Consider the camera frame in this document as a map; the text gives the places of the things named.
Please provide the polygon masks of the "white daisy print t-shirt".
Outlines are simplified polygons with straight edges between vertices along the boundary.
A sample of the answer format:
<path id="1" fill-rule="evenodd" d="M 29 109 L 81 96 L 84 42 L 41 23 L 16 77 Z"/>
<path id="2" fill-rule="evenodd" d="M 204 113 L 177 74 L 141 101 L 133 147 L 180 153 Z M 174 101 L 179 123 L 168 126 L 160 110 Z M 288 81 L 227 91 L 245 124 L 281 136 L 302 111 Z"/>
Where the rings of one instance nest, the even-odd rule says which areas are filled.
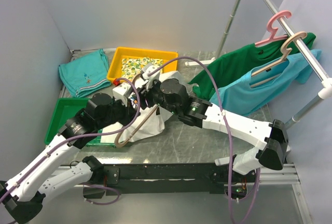
<path id="1" fill-rule="evenodd" d="M 159 76 L 159 80 L 161 82 L 175 78 L 179 81 L 179 83 L 185 85 L 186 81 L 182 74 L 179 71 L 171 71 L 167 73 L 163 73 Z M 135 142 L 139 141 L 144 138 L 156 136 L 163 132 L 165 129 L 165 122 L 172 116 L 173 114 L 163 108 L 158 108 L 158 110 L 151 108 L 146 108 L 145 110 L 140 110 L 140 115 L 137 117 L 136 121 L 127 129 L 123 131 L 120 138 L 118 138 L 118 143 L 121 145 L 123 142 Z M 146 119 L 146 122 L 143 123 L 141 128 L 138 129 L 139 124 Z M 120 123 L 115 123 L 112 125 L 109 125 L 102 129 L 102 133 L 108 133 L 113 132 L 121 129 L 123 127 Z M 101 144 L 115 144 L 115 140 L 117 138 L 117 134 L 113 135 L 103 135 L 101 136 Z"/>

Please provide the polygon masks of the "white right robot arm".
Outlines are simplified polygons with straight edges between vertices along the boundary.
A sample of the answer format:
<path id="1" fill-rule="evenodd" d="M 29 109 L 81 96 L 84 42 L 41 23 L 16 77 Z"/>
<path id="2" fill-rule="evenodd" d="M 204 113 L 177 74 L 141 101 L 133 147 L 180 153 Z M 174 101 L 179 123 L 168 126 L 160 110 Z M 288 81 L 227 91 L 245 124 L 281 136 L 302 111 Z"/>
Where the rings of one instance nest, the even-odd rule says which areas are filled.
<path id="1" fill-rule="evenodd" d="M 288 135 L 282 121 L 258 121 L 220 110 L 216 104 L 190 96 L 186 87 L 174 78 L 163 82 L 154 79 L 145 97 L 148 105 L 160 106 L 186 125 L 229 133 L 253 145 L 249 151 L 230 157 L 232 166 L 228 167 L 227 176 L 231 181 L 238 182 L 260 167 L 283 169 Z"/>

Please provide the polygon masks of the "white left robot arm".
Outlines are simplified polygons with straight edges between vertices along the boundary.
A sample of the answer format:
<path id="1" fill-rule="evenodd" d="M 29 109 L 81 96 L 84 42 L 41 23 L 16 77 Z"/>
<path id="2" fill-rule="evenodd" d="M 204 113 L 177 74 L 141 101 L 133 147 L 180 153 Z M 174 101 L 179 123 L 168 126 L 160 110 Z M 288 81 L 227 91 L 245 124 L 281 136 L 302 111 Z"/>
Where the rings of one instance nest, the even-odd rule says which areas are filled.
<path id="1" fill-rule="evenodd" d="M 16 223 L 28 223 L 43 206 L 76 185 L 105 190 L 104 165 L 94 156 L 87 156 L 62 174 L 52 173 L 62 162 L 78 153 L 100 130 L 119 122 L 122 130 L 139 116 L 141 98 L 111 97 L 100 93 L 87 101 L 59 129 L 50 144 L 25 169 L 8 181 L 1 182 L 1 203 Z"/>

